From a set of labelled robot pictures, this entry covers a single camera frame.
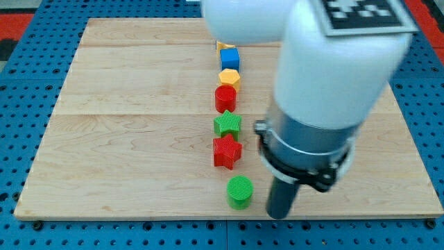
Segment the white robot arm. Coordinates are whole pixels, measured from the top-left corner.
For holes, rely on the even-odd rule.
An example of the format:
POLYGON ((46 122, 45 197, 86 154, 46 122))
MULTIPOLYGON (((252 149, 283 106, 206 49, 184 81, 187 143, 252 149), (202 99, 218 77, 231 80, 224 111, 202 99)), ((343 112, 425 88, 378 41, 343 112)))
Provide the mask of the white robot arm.
POLYGON ((408 51, 416 25, 399 1, 203 1, 224 43, 281 44, 271 104, 255 124, 273 191, 325 192, 351 165, 355 138, 408 51))

